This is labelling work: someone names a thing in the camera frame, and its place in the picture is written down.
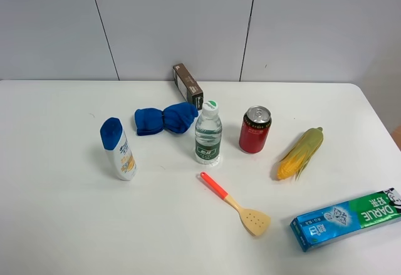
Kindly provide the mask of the yellow toy corn cob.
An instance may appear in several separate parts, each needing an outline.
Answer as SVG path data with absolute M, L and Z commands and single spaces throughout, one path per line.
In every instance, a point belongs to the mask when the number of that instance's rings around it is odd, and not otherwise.
M 323 143 L 323 128 L 310 128 L 293 145 L 291 150 L 279 161 L 276 178 L 285 180 L 290 177 L 299 179 L 312 156 Z

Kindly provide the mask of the blue cloth bundle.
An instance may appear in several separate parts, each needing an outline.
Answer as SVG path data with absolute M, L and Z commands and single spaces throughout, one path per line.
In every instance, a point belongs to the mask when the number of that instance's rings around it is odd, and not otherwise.
M 164 110 L 156 108 L 138 109 L 134 113 L 137 135 L 155 135 L 164 130 L 183 134 L 199 116 L 197 108 L 191 103 L 178 103 Z

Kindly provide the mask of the red soda can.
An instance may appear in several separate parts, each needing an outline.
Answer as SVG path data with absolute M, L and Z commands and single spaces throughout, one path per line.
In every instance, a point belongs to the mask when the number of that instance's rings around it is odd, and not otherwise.
M 252 106 L 243 116 L 239 146 L 247 153 L 260 152 L 272 124 L 271 112 L 263 106 Z

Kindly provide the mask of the white blue shampoo bottle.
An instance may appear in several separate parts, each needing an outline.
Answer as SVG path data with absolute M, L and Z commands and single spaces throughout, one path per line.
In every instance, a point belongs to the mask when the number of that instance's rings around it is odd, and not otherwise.
M 106 120 L 100 128 L 100 136 L 117 177 L 120 180 L 131 181 L 136 173 L 137 164 L 121 121 L 115 117 Z

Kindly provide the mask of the blue green toothpaste box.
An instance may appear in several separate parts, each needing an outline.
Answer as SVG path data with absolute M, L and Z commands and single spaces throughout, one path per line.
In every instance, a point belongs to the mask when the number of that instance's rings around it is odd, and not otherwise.
M 400 221 L 400 194 L 389 188 L 307 212 L 291 223 L 304 252 L 353 234 Z

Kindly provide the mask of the brown cardboard box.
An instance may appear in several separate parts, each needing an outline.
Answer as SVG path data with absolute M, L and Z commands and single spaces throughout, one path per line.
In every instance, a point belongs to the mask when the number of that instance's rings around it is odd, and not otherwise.
M 189 73 L 184 64 L 179 63 L 172 67 L 174 82 L 186 102 L 193 104 L 198 110 L 202 109 L 204 93 L 202 88 Z

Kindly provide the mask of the clear water bottle green label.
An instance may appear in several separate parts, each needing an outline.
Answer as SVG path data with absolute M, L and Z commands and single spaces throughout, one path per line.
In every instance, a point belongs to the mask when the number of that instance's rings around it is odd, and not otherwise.
M 205 101 L 195 124 L 195 157 L 203 165 L 216 165 L 220 159 L 222 122 L 219 105 Z

